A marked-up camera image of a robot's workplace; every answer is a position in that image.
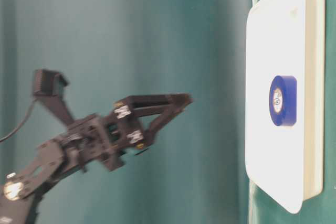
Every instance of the label sticker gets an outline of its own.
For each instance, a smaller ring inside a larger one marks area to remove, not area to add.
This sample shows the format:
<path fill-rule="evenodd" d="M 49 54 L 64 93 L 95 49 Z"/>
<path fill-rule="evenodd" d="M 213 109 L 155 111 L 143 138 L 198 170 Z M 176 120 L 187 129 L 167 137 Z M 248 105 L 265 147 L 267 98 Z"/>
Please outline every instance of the label sticker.
<path fill-rule="evenodd" d="M 273 94 L 273 108 L 275 112 L 279 113 L 281 111 L 282 102 L 283 102 L 282 91 L 279 88 L 277 88 Z"/>

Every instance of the teal backdrop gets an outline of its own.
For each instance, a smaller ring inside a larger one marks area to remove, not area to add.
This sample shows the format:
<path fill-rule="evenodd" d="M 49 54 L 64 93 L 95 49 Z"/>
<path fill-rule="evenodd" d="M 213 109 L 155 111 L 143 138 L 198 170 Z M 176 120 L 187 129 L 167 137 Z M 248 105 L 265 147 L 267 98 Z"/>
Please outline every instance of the teal backdrop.
<path fill-rule="evenodd" d="M 37 223 L 247 222 L 250 7 L 251 0 L 0 0 L 1 135 L 23 118 L 37 68 L 70 80 L 66 100 L 76 118 L 105 115 L 130 94 L 189 92 L 195 101 L 121 169 L 108 173 L 93 162 L 64 179 L 41 202 Z M 1 182 L 64 130 L 36 106 L 0 145 Z"/>
<path fill-rule="evenodd" d="M 332 224 L 336 223 L 336 0 L 325 0 L 325 125 L 324 125 L 324 189 L 322 194 L 303 203 L 301 211 L 292 215 L 280 207 L 253 183 L 250 184 L 250 224 Z"/>

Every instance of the cable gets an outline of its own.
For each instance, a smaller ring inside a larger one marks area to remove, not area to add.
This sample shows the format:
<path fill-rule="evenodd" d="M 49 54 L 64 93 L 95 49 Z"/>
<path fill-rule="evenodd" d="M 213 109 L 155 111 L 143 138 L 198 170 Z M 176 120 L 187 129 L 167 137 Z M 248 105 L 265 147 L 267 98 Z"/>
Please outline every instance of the cable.
<path fill-rule="evenodd" d="M 26 112 L 25 117 L 22 120 L 22 122 L 20 122 L 11 132 L 9 132 L 8 135 L 6 135 L 2 139 L 0 139 L 0 143 L 2 143 L 3 141 L 7 140 L 11 136 L 13 136 L 26 123 L 26 121 L 28 120 L 28 118 L 31 115 L 31 112 L 33 111 L 33 108 L 34 108 L 34 105 L 35 105 L 36 101 L 37 101 L 36 99 L 33 99 L 33 101 L 31 102 L 31 104 L 30 104 L 30 106 L 29 106 L 29 108 L 28 108 L 28 110 Z"/>

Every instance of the tape roll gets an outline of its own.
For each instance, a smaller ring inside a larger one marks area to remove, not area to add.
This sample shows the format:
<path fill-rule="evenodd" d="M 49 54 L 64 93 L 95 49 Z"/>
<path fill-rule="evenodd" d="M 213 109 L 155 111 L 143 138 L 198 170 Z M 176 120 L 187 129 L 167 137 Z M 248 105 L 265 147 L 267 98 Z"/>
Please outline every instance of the tape roll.
<path fill-rule="evenodd" d="M 269 90 L 269 112 L 276 126 L 296 123 L 297 82 L 293 76 L 275 76 Z"/>

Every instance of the robotic arm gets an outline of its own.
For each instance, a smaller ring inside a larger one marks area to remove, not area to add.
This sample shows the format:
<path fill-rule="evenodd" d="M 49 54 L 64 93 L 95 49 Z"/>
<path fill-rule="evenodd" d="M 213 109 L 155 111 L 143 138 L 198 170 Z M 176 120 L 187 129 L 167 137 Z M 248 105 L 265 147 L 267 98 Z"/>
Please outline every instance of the robotic arm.
<path fill-rule="evenodd" d="M 63 100 L 65 78 L 55 71 L 37 70 L 33 95 L 66 125 L 67 131 L 37 147 L 37 157 L 21 172 L 7 175 L 0 186 L 0 224 L 33 224 L 43 195 L 72 173 L 86 172 L 98 160 L 109 171 L 123 166 L 126 148 L 141 152 L 154 143 L 156 133 L 192 102 L 188 94 L 134 95 L 114 104 L 107 116 L 74 120 Z M 159 116 L 148 129 L 139 118 Z"/>

